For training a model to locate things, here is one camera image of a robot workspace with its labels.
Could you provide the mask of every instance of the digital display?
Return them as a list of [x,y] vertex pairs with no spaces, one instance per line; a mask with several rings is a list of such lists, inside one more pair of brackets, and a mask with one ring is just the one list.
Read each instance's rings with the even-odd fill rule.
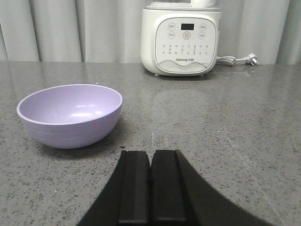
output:
[[181,30],[190,30],[193,31],[194,24],[181,24]]

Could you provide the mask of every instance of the control panel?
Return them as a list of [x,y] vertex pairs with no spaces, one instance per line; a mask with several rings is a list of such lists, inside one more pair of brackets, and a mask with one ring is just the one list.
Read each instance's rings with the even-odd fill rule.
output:
[[168,72],[200,72],[214,60],[217,29],[203,18],[170,18],[156,33],[155,58]]

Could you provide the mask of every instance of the black object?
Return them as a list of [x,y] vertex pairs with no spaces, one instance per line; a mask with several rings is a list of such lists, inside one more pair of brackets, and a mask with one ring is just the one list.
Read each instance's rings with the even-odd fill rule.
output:
[[119,162],[78,226],[271,226],[212,188],[181,151],[143,151]]
[[145,152],[122,151],[107,185],[78,226],[147,225],[149,171]]

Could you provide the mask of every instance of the bowl rim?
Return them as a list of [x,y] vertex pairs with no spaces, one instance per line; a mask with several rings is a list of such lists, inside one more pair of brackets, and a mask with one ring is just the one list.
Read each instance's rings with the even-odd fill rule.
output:
[[[102,88],[106,88],[106,89],[110,89],[112,91],[114,91],[119,97],[120,97],[120,102],[118,104],[117,107],[114,108],[114,110],[110,111],[109,113],[105,114],[105,115],[102,115],[101,117],[96,117],[95,119],[89,119],[89,120],[86,120],[86,121],[81,121],[81,122],[72,122],[72,123],[49,123],[49,122],[41,122],[41,121],[36,121],[36,120],[32,120],[30,118],[27,118],[26,116],[24,116],[21,111],[20,111],[20,106],[22,105],[22,103],[30,98],[31,96],[37,94],[37,93],[40,93],[40,92],[43,92],[45,90],[48,90],[48,89],[55,89],[55,88],[58,88],[58,87],[66,87],[66,86],[97,86],[97,87],[102,87]],[[94,121],[94,120],[98,120],[100,118],[104,118],[106,117],[107,115],[109,114],[112,114],[113,112],[115,112],[117,109],[119,109],[122,105],[122,102],[123,102],[123,98],[122,98],[122,95],[117,92],[116,90],[110,88],[110,87],[107,87],[107,86],[101,86],[101,85],[94,85],[94,84],[69,84],[69,85],[62,85],[62,86],[54,86],[54,87],[50,87],[50,88],[46,88],[46,89],[42,89],[42,90],[39,90],[37,92],[34,92],[30,95],[28,95],[27,97],[25,97],[24,99],[22,99],[18,106],[17,106],[17,113],[18,115],[25,121],[28,121],[28,122],[31,122],[31,123],[34,123],[34,124],[38,124],[38,125],[49,125],[49,126],[65,126],[65,125],[76,125],[76,124],[82,124],[82,123],[86,123],[86,122],[89,122],[89,121]]]

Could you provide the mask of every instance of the curtain fold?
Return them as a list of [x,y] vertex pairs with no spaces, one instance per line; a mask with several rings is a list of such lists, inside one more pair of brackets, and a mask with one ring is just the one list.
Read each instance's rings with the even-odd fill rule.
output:
[[28,1],[0,0],[0,25],[8,60],[39,61]]
[[291,0],[282,34],[278,64],[301,64],[301,1]]
[[[140,62],[143,0],[0,0],[0,60]],[[301,62],[300,0],[224,0],[219,56]]]
[[30,0],[41,61],[81,62],[74,0]]

